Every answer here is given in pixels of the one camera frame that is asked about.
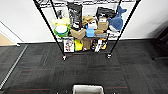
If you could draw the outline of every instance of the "bag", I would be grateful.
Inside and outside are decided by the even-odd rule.
[[[97,12],[96,12],[96,16],[99,19],[100,17],[110,17],[110,18],[114,18],[116,16],[116,13],[113,9],[109,9],[109,8],[104,8],[104,7],[98,7],[97,8]]]
[[[68,2],[68,11],[70,18],[70,26],[72,29],[78,31],[82,28],[82,5]]]

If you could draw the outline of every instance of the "shelf post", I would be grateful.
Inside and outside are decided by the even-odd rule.
[[[43,11],[42,11],[41,8],[40,8],[40,4],[39,4],[36,0],[33,0],[33,1],[34,1],[34,4],[35,4],[36,8],[39,10],[41,16],[43,17],[45,23],[47,24],[49,30],[51,31],[51,34],[52,34],[52,36],[54,37],[54,39],[55,39],[55,41],[56,41],[58,47],[60,48],[60,50],[61,50],[63,56],[65,56],[65,53],[64,53],[63,49],[61,48],[61,46],[60,46],[60,44],[59,44],[59,42],[58,42],[56,36],[54,35],[54,33],[53,33],[53,31],[52,31],[52,29],[51,29],[51,27],[50,27],[49,22],[47,21],[47,18],[45,17]]]
[[[133,7],[131,13],[129,14],[129,16],[128,16],[127,20],[126,20],[126,23],[124,24],[124,26],[123,26],[123,28],[122,28],[122,30],[121,30],[121,33],[120,33],[120,35],[118,36],[118,38],[117,38],[115,44],[113,45],[113,47],[112,47],[110,53],[108,54],[108,56],[111,56],[111,54],[112,54],[112,52],[113,52],[115,46],[117,45],[117,43],[118,43],[118,41],[119,41],[121,35],[123,34],[123,32],[124,32],[124,30],[125,30],[125,28],[126,28],[128,22],[129,22],[129,20],[131,19],[132,15],[133,15],[133,13],[134,13],[134,11],[135,11],[135,9],[136,9],[136,7],[138,6],[138,4],[139,4],[140,1],[141,1],[141,0],[136,0],[135,5],[134,5],[134,7]]]
[[[55,9],[55,7],[54,7],[53,1],[50,0],[50,3],[51,3],[51,5],[52,5],[52,8],[53,8],[53,10],[54,10],[54,13],[55,13],[56,18],[58,19],[58,15],[57,15],[56,9]]]
[[[122,2],[122,0],[120,0],[120,1],[119,1],[118,5],[120,5],[120,4],[121,4],[121,2]]]

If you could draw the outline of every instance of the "plastic container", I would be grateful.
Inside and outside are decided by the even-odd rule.
[[[74,85],[73,94],[104,94],[102,86]]]
[[[64,25],[58,26],[54,29],[54,33],[56,35],[58,35],[59,37],[67,36],[68,32],[69,32],[69,28],[67,26],[64,26]]]

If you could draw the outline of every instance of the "floor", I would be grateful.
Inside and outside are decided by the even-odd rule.
[[[151,59],[167,53],[154,40],[119,41],[110,59],[91,53],[67,55],[63,61],[55,43],[0,47],[1,82],[25,45],[3,94],[72,94],[79,84],[101,85],[105,94],[168,94],[168,59]]]

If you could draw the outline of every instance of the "white container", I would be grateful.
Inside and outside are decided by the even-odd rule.
[[[74,85],[73,94],[104,94],[102,86]]]

